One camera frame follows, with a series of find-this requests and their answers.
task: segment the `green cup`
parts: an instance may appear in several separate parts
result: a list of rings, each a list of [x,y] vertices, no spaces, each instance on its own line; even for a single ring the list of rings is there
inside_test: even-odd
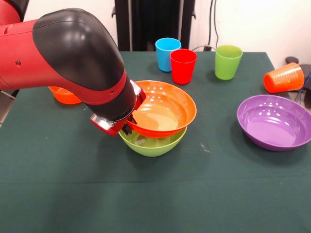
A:
[[[234,77],[243,51],[233,45],[221,45],[216,49],[215,75],[221,80],[230,80]]]

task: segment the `tipped over orange cup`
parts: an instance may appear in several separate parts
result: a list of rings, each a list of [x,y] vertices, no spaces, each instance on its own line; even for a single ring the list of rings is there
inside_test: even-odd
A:
[[[82,101],[70,91],[58,86],[49,86],[50,91],[53,93],[55,99],[64,104],[77,104]]]
[[[266,73],[263,83],[270,93],[294,91],[303,87],[305,76],[302,68],[293,62]]]

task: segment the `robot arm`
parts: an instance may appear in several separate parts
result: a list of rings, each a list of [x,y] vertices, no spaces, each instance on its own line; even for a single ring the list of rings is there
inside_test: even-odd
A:
[[[23,21],[29,0],[0,0],[0,25]]]
[[[145,99],[131,81],[107,29],[81,9],[0,26],[0,89],[59,86],[94,113],[97,127],[116,135]]]

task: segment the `bowl rim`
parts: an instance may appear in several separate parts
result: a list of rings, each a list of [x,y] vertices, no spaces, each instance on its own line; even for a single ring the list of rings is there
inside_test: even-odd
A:
[[[148,131],[148,132],[152,132],[152,133],[166,134],[166,133],[173,132],[173,131],[181,131],[181,130],[183,130],[185,127],[188,127],[188,126],[194,121],[194,119],[196,118],[196,115],[197,115],[197,106],[196,106],[196,104],[195,104],[194,99],[193,99],[186,91],[184,91],[183,89],[179,88],[178,86],[175,86],[175,85],[173,85],[173,84],[170,84],[170,83],[167,83],[167,82],[163,82],[163,81],[156,81],[156,80],[139,80],[139,81],[135,81],[135,83],[137,83],[138,86],[139,86],[140,83],[143,83],[143,82],[164,83],[165,85],[173,86],[174,88],[179,89],[180,91],[182,91],[183,93],[185,93],[185,95],[188,96],[189,99],[191,100],[191,102],[193,103],[193,106],[194,106],[194,114],[193,114],[193,117],[190,118],[190,120],[189,120],[189,122],[188,122],[187,124],[182,125],[182,126],[176,128],[176,129],[170,130],[170,131],[148,130],[148,129],[145,129],[145,128],[140,127],[139,125],[133,124],[132,122],[130,122],[130,121],[127,120],[127,122],[129,123],[129,125],[134,125],[136,128],[139,128],[140,130],[144,130],[144,131]]]
[[[217,52],[217,49],[218,49],[218,48],[221,48],[221,47],[232,47],[232,48],[235,48],[235,49],[239,50],[239,52],[241,53],[241,55],[239,55],[239,56],[237,56],[237,57],[225,57],[225,56],[222,56],[221,54],[219,54],[219,52]],[[216,50],[215,50],[215,53],[217,53],[217,54],[218,54],[220,57],[222,57],[222,58],[230,59],[230,60],[231,60],[231,59],[240,58],[240,57],[242,57],[243,54],[244,54],[243,50],[242,50],[240,47],[238,47],[238,46],[236,46],[236,45],[228,45],[228,44],[218,46],[218,47],[216,48]]]
[[[54,90],[54,87],[56,88],[62,88],[60,86],[48,86],[48,88],[50,89],[50,91],[52,91],[53,93],[59,95],[59,96],[75,96],[71,91],[68,91],[67,89],[64,89],[66,91],[66,93],[62,92],[62,93],[59,93],[58,91]]]
[[[162,50],[162,51],[167,51],[167,52],[172,52],[172,51],[174,51],[174,50],[177,50],[177,49],[173,49],[173,50],[164,50],[164,49],[162,49],[162,48],[160,48],[160,47],[158,46],[159,41],[161,41],[161,40],[167,40],[167,39],[170,39],[170,40],[173,40],[173,41],[177,42],[177,43],[179,44],[177,49],[181,48],[181,42],[180,42],[179,40],[177,40],[176,38],[172,38],[172,37],[163,37],[163,38],[158,39],[158,40],[155,42],[155,46],[156,46],[157,48],[159,48],[160,50]]]
[[[154,147],[154,148],[150,148],[150,147],[141,147],[141,146],[139,146],[139,145],[136,145],[136,144],[134,144],[134,143],[129,142],[128,140],[126,140],[126,139],[124,138],[124,136],[121,134],[121,132],[119,132],[119,135],[120,135],[120,137],[122,138],[122,140],[126,141],[127,143],[131,144],[132,146],[135,146],[135,147],[138,147],[138,148],[141,148],[141,149],[154,150],[154,149],[161,149],[161,148],[165,148],[165,147],[171,146],[172,144],[174,144],[174,143],[176,143],[178,140],[180,140],[180,139],[185,135],[186,131],[187,131],[187,127],[184,128],[183,130],[177,132],[177,133],[181,133],[181,134],[180,134],[180,136],[179,136],[176,140],[174,140],[173,142],[171,142],[171,143],[169,143],[169,144],[167,144],[167,145],[165,145],[165,146],[162,146],[162,147]]]
[[[245,127],[242,125],[242,123],[241,123],[241,120],[240,120],[240,118],[239,118],[239,110],[241,109],[242,105],[243,105],[245,102],[247,102],[247,101],[249,101],[249,100],[251,100],[251,99],[254,99],[254,98],[259,98],[259,97],[273,97],[273,98],[276,98],[276,99],[283,99],[283,100],[285,100],[285,101],[293,102],[295,105],[297,105],[299,108],[301,108],[302,110],[304,110],[307,114],[309,114],[309,115],[310,115],[310,118],[311,118],[311,113],[310,113],[307,109],[305,109],[303,106],[301,106],[300,104],[294,102],[293,100],[291,100],[291,99],[289,99],[289,98],[285,98],[285,97],[277,96],[277,95],[255,95],[255,96],[251,96],[251,97],[246,98],[245,100],[243,100],[243,102],[241,102],[241,103],[239,104],[238,110],[237,110],[237,119],[238,119],[239,125],[240,125],[240,127],[241,127],[247,134],[249,134],[250,136],[252,136],[252,137],[253,137],[254,139],[256,139],[257,141],[262,142],[262,143],[264,143],[264,144],[266,144],[266,145],[270,145],[270,146],[273,146],[273,147],[276,147],[276,148],[283,148],[283,149],[286,149],[286,148],[297,148],[297,147],[300,147],[300,146],[302,146],[302,145],[305,145],[305,144],[307,144],[307,143],[309,143],[309,142],[311,141],[311,137],[310,137],[309,139],[307,139],[307,140],[305,140],[304,142],[299,143],[299,144],[295,144],[295,145],[291,145],[291,146],[280,146],[280,145],[277,145],[277,144],[264,142],[264,141],[258,139],[257,137],[253,136],[252,134],[250,134],[250,133],[248,132],[248,130],[246,130],[246,128],[245,128]]]

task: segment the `purple bowl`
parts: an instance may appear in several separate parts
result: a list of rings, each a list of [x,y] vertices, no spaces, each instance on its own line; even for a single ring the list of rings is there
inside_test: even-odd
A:
[[[291,150],[311,140],[311,114],[283,97],[258,95],[244,100],[238,121],[252,142],[268,150]]]

